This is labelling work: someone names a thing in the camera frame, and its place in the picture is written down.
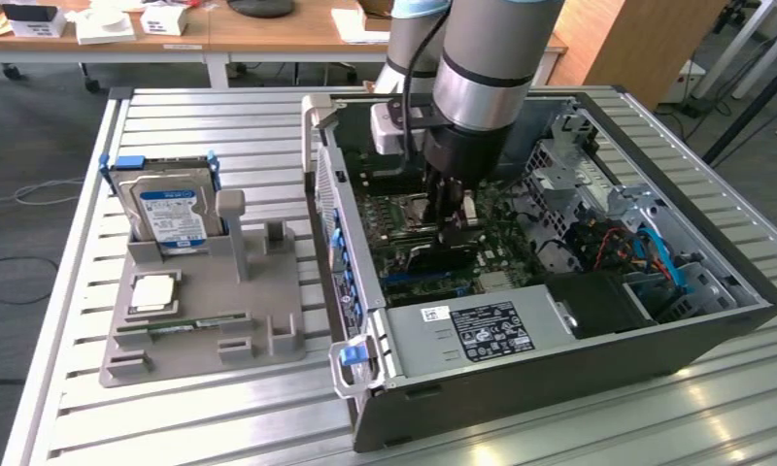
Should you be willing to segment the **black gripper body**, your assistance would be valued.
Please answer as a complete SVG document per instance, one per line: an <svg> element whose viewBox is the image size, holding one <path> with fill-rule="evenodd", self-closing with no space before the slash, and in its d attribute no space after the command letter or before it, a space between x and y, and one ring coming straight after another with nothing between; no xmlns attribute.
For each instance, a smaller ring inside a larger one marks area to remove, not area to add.
<svg viewBox="0 0 777 466"><path fill-rule="evenodd" d="M438 176L476 187L498 164L510 127L470 131L457 125L426 130L422 154Z"/></svg>

